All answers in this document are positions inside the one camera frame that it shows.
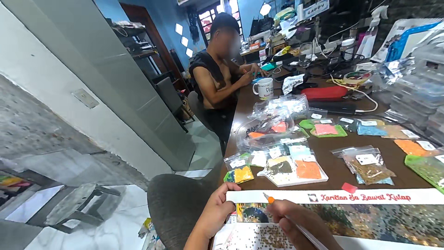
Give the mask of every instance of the white mug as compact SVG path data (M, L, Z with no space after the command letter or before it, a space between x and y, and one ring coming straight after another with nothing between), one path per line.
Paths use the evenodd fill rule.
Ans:
M266 100L273 96L273 78L264 78L260 79L257 83L253 85L253 93L259 95L261 100Z

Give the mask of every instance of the red case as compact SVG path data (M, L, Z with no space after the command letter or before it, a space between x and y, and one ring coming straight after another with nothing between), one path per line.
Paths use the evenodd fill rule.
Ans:
M309 101L343 101L348 89L341 86L327 88L309 88L301 91Z

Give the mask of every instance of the person's right hand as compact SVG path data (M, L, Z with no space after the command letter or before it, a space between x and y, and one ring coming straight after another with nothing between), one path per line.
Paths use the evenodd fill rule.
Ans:
M279 226L296 249L317 250L285 216L291 218L298 225L305 227L329 250L342 250L341 246L333 238L333 234L327 225L315 212L287 200L275 200L267 206L267 210L272 214L274 223L279 223Z
M239 83L239 87L247 86L250 84L255 77L253 76L253 73L255 71L251 70L250 72L245 73L237 82Z

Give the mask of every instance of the shirtless man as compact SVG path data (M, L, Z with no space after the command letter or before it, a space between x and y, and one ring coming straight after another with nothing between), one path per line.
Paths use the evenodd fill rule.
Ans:
M256 63L239 66L231 61L240 49L239 25L231 15L220 13L210 34L210 44L205 52L196 55L190 74L208 123L221 140L228 142L237 103L233 93L250 84L258 73L268 73ZM232 76L240 75L232 84Z

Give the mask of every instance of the lamp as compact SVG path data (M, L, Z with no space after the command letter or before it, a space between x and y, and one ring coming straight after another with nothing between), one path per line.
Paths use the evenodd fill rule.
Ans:
M271 10L271 6L269 4L264 4L262 5L261 10L259 11L259 13L263 16L268 15L268 13L270 13Z

